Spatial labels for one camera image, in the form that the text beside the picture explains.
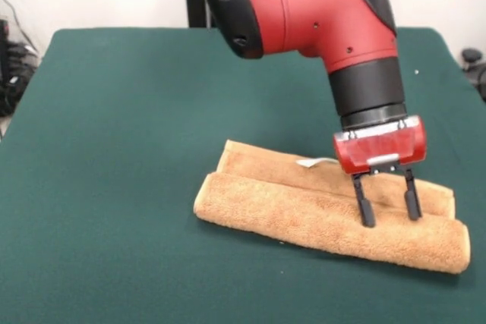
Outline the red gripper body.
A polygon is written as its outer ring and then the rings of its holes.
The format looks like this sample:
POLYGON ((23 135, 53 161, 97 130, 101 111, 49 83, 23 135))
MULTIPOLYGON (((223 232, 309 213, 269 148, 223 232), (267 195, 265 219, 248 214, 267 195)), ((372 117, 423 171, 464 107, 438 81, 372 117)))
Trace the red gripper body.
POLYGON ((409 165, 424 160, 426 132, 412 115, 398 121, 333 135, 336 157, 348 175, 374 172, 383 165, 409 165))

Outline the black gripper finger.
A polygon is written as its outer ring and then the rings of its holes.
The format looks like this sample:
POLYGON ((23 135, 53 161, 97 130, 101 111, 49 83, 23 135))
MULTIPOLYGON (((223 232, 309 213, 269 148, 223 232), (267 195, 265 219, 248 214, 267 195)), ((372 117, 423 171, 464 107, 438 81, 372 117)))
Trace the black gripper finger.
POLYGON ((406 191, 404 193, 404 197, 408 215, 412 221, 417 221, 422 217, 422 213, 415 186, 415 178, 410 168, 407 168, 404 171, 404 177, 406 180, 406 191))
POLYGON ((374 227, 376 225, 374 211, 371 206, 371 202, 365 196, 365 192, 361 183, 361 178, 369 174, 369 171, 353 174, 352 183, 361 216, 361 223, 365 227, 374 227))

